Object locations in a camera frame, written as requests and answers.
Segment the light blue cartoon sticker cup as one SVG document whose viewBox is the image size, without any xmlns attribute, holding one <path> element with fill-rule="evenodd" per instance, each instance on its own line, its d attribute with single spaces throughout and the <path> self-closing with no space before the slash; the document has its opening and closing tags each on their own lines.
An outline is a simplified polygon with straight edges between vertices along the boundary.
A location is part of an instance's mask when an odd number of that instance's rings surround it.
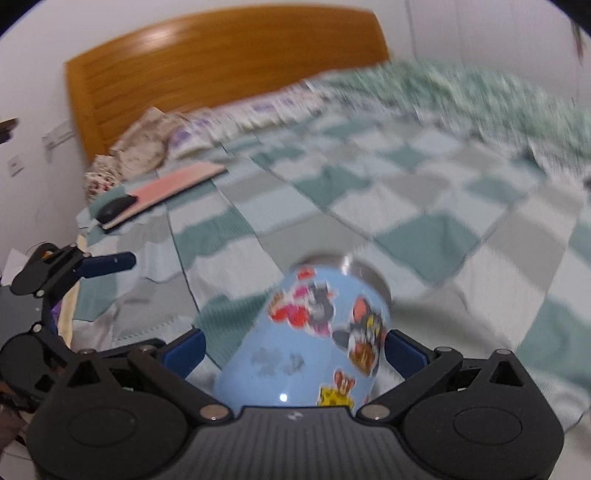
<svg viewBox="0 0 591 480">
<path fill-rule="evenodd" d="M 245 407 L 346 407 L 370 401 L 390 320 L 391 291 L 367 263 L 318 253 L 287 271 L 213 384 Z"/>
</svg>

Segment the black computer mouse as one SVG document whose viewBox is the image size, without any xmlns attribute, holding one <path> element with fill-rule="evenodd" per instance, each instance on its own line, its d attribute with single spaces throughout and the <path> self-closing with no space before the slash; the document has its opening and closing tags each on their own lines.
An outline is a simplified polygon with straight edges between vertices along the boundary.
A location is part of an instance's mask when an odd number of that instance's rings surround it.
<svg viewBox="0 0 591 480">
<path fill-rule="evenodd" d="M 137 202 L 138 198 L 134 195 L 125 195 L 115 198 L 102 206 L 95 218 L 100 224 L 106 224 L 118 217 L 125 210 Z"/>
</svg>

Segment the pink notebook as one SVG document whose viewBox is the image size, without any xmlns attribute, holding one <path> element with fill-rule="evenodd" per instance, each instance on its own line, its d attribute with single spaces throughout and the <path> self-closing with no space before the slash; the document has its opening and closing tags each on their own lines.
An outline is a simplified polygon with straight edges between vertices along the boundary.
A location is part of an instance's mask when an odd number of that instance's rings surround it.
<svg viewBox="0 0 591 480">
<path fill-rule="evenodd" d="M 103 230 L 112 230 L 168 198 L 224 174 L 226 171 L 228 171 L 226 167 L 221 164 L 205 161 L 196 162 L 190 166 L 168 173 L 162 178 L 158 178 L 126 194 L 136 196 L 138 198 L 137 202 L 111 222 L 100 224 L 96 221 Z"/>
</svg>

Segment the floral pillow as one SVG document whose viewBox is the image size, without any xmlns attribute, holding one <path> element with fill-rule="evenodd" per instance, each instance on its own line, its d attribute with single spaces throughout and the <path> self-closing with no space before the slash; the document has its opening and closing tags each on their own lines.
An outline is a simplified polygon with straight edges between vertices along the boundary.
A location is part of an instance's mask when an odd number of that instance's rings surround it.
<svg viewBox="0 0 591 480">
<path fill-rule="evenodd" d="M 110 147 L 106 155 L 95 155 L 84 173 L 84 193 L 88 203 L 126 180 L 161 166 L 168 143 L 185 117 L 150 107 Z"/>
</svg>

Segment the green checkered bed blanket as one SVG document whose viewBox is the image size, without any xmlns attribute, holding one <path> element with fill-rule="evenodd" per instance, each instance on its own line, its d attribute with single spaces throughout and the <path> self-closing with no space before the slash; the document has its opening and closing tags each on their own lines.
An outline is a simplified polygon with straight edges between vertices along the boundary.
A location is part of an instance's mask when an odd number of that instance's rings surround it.
<svg viewBox="0 0 591 480">
<path fill-rule="evenodd" d="M 181 129 L 166 171 L 221 177 L 115 231 L 79 217 L 95 255 L 136 267 L 85 280 L 76 347 L 204 330 L 224 365 L 304 256 L 352 255 L 386 280 L 396 326 L 431 346 L 516 352 L 565 428 L 590 410 L 590 199 L 524 156 L 383 112 L 324 112 L 228 142 Z"/>
</svg>

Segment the purple patterned bed sheet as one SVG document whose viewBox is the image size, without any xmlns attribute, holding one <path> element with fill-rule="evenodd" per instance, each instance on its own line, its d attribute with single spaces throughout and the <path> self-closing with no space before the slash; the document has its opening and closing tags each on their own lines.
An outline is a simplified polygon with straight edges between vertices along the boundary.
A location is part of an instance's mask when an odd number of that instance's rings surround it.
<svg viewBox="0 0 591 480">
<path fill-rule="evenodd" d="M 178 160 L 254 130 L 303 121 L 325 108 L 326 97 L 307 85 L 293 85 L 184 114 L 182 125 L 169 137 L 167 159 Z"/>
</svg>

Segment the wooden headboard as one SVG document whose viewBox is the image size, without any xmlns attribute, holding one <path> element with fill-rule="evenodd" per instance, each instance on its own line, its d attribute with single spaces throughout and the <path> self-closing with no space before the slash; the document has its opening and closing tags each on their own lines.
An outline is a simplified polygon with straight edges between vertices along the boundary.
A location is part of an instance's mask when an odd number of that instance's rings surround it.
<svg viewBox="0 0 591 480">
<path fill-rule="evenodd" d="M 265 4 L 178 17 L 69 60 L 69 103 L 85 157 L 109 148 L 149 107 L 190 112 L 390 58 L 370 10 Z"/>
</svg>

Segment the green floral quilt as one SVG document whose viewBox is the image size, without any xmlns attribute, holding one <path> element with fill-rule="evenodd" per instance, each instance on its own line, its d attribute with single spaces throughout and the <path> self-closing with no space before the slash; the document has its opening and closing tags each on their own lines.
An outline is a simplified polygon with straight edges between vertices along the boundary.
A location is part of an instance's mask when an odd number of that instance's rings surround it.
<svg viewBox="0 0 591 480">
<path fill-rule="evenodd" d="M 590 110 L 514 74 L 485 67 L 391 60 L 325 73 L 321 84 L 373 96 L 405 113 L 518 148 L 590 163 Z"/>
</svg>

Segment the white wall switch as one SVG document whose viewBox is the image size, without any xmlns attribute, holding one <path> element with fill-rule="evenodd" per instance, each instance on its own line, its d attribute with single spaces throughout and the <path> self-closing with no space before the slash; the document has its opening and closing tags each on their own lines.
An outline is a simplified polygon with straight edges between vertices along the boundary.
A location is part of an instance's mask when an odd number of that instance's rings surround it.
<svg viewBox="0 0 591 480">
<path fill-rule="evenodd" d="M 23 169 L 24 164 L 19 155 L 15 155 L 7 162 L 8 173 L 11 178 L 18 175 Z"/>
</svg>

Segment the white wall socket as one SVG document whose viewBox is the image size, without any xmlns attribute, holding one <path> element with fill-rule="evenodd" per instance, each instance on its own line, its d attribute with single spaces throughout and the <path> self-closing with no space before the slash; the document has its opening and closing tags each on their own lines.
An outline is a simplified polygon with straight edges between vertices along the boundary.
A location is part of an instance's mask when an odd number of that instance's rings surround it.
<svg viewBox="0 0 591 480">
<path fill-rule="evenodd" d="M 74 136 L 74 131 L 69 120 L 64 120 L 42 137 L 44 149 L 51 151 L 55 147 L 68 141 Z"/>
</svg>

